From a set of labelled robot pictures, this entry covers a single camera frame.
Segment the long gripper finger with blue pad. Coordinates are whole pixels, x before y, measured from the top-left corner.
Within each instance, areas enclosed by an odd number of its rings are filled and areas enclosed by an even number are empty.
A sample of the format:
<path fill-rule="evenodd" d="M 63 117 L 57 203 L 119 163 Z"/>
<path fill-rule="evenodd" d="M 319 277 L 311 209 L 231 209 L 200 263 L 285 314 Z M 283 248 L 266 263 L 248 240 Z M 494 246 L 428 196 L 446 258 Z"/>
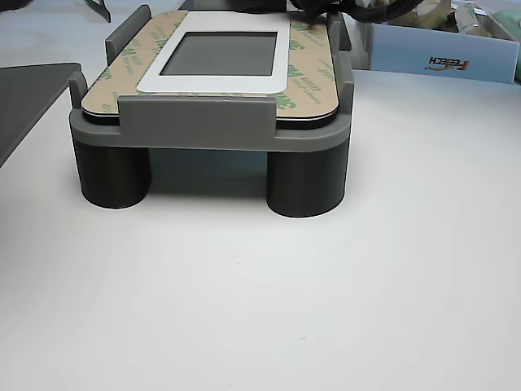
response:
<path fill-rule="evenodd" d="M 309 26 L 315 25 L 320 15 L 327 12 L 328 8 L 328 1 L 324 0 L 291 0 L 290 3 L 304 12 L 305 23 Z"/>

